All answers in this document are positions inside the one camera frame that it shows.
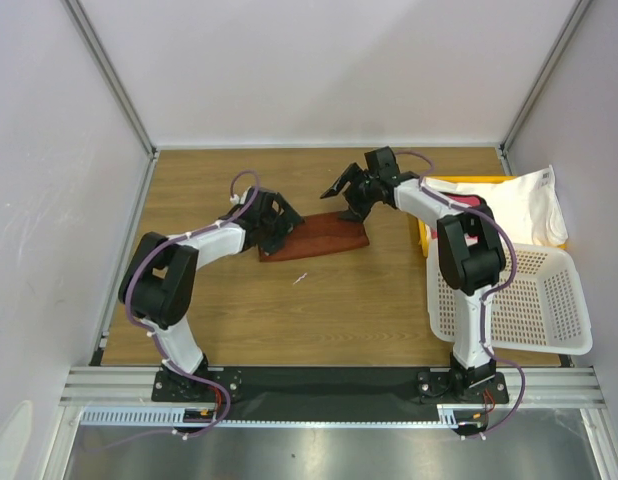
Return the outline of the brown cloth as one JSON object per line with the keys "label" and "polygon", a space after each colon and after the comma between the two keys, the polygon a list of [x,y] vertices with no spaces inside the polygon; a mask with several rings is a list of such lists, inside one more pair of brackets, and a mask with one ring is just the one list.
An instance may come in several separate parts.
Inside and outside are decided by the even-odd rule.
{"label": "brown cloth", "polygon": [[343,220],[340,212],[309,215],[272,254],[258,249],[260,262],[282,262],[342,253],[370,244],[362,223]]}

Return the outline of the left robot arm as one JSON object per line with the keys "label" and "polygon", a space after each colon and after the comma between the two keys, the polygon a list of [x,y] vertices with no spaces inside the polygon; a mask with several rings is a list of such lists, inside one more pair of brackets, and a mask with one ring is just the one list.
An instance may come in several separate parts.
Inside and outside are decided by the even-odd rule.
{"label": "left robot arm", "polygon": [[143,329],[175,376],[174,388],[188,400],[208,388],[223,388],[209,378],[208,360],[188,323],[197,272],[225,257],[258,248],[279,252],[304,218],[279,192],[250,187],[231,196],[232,208],[202,228],[142,236],[121,281],[118,299],[128,320]]}

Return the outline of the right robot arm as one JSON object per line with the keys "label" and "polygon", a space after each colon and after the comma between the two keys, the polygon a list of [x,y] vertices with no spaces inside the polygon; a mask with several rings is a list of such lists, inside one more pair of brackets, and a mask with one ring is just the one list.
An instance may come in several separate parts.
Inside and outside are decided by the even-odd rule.
{"label": "right robot arm", "polygon": [[470,402],[496,374],[496,360],[488,353],[488,316],[490,295],[506,266],[503,230],[486,200],[471,206],[464,195],[453,199],[431,189],[423,174],[400,170],[400,154],[390,147],[367,152],[365,167],[350,164],[321,197],[341,194],[347,209],[340,218],[346,221],[362,223],[375,204],[383,203],[436,233],[439,272],[456,302],[455,343],[443,391]]}

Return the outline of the white towel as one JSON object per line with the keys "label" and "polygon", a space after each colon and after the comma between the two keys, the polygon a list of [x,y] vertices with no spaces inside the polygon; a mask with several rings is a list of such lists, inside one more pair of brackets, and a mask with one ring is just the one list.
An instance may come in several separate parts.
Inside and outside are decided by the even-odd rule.
{"label": "white towel", "polygon": [[514,243],[563,247],[568,231],[556,190],[536,188],[538,171],[518,177],[428,177],[425,183],[439,192],[476,194],[484,198],[496,222]]}

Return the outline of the pink cloth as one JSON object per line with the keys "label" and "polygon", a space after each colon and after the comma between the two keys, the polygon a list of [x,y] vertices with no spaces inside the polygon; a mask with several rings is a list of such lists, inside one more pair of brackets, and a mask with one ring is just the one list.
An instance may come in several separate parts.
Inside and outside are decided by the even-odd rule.
{"label": "pink cloth", "polygon": [[[441,195],[450,201],[463,204],[469,208],[477,208],[486,205],[486,200],[476,194],[456,194],[443,191]],[[478,237],[472,233],[466,233],[465,239],[468,245],[475,244],[478,241]]]}

